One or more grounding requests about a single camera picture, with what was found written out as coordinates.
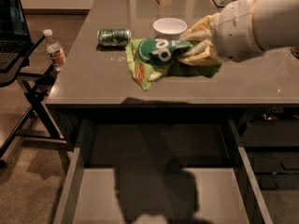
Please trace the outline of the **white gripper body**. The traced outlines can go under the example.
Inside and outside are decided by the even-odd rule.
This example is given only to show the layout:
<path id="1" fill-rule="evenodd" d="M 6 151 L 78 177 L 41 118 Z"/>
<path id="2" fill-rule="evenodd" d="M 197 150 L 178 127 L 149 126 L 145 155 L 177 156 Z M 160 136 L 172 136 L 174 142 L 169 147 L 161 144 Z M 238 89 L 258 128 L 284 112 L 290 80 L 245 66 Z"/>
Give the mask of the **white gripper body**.
<path id="1" fill-rule="evenodd" d="M 254 32 L 254 13 L 258 1 L 237 0 L 220 12 L 211 37 L 220 59 L 243 62 L 263 54 Z"/>

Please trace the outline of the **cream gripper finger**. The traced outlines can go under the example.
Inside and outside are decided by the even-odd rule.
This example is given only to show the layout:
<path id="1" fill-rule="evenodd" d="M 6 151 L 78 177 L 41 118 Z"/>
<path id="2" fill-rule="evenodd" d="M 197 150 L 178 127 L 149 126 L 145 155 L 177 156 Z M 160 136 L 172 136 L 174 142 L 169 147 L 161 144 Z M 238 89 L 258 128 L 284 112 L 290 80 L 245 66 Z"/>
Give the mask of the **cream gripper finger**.
<path id="1" fill-rule="evenodd" d="M 213 37 L 216 21 L 220 14 L 215 13 L 207 15 L 201 20 L 197 21 L 191 28 L 187 29 L 180 37 L 180 40 L 186 41 L 204 41 L 211 40 Z"/>
<path id="2" fill-rule="evenodd" d="M 178 60 L 190 66 L 213 66 L 222 64 L 222 59 L 218 57 L 215 47 L 209 40 L 198 43 L 189 51 L 181 54 Z"/>

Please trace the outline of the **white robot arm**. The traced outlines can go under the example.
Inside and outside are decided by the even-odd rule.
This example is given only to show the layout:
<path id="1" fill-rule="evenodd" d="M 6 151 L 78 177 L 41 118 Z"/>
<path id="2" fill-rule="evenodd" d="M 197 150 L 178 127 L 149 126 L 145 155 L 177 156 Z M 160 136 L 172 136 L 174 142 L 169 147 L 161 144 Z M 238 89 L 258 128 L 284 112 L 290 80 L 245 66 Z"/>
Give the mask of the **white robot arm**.
<path id="1" fill-rule="evenodd" d="M 299 0 L 236 0 L 181 37 L 197 43 L 179 60 L 191 66 L 243 62 L 271 49 L 299 46 Z"/>

